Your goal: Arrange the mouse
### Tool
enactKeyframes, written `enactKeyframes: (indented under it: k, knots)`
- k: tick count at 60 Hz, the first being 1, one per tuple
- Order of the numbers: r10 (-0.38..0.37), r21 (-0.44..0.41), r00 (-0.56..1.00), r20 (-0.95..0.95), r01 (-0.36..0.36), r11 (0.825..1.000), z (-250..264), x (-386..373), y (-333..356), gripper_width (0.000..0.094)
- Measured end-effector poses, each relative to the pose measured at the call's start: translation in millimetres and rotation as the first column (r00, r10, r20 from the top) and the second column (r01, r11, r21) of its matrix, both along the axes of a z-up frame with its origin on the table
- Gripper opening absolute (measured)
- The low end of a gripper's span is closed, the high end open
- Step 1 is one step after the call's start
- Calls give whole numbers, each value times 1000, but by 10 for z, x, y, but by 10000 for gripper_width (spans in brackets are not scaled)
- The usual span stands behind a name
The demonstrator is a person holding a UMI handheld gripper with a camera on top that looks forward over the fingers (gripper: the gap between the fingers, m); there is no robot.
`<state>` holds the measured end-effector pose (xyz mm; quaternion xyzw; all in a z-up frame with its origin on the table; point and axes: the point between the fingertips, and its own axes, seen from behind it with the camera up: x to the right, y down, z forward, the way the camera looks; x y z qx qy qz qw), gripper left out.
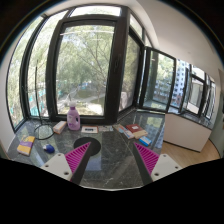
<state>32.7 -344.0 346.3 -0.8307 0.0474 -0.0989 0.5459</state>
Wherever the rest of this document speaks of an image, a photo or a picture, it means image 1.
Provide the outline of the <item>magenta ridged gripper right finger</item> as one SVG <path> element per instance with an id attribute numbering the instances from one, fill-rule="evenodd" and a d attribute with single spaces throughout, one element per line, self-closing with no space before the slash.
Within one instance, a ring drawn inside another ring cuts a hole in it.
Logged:
<path id="1" fill-rule="evenodd" d="M 158 155 L 153 150 L 138 143 L 135 143 L 133 146 L 133 154 L 144 185 L 182 169 L 168 154 Z"/>

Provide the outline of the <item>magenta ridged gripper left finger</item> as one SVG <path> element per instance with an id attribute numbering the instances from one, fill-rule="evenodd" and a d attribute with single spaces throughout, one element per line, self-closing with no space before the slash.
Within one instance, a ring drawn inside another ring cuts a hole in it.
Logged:
<path id="1" fill-rule="evenodd" d="M 91 151 L 89 150 L 89 143 L 87 143 L 66 154 L 55 154 L 50 160 L 42 165 L 41 168 L 79 185 L 90 154 Z"/>

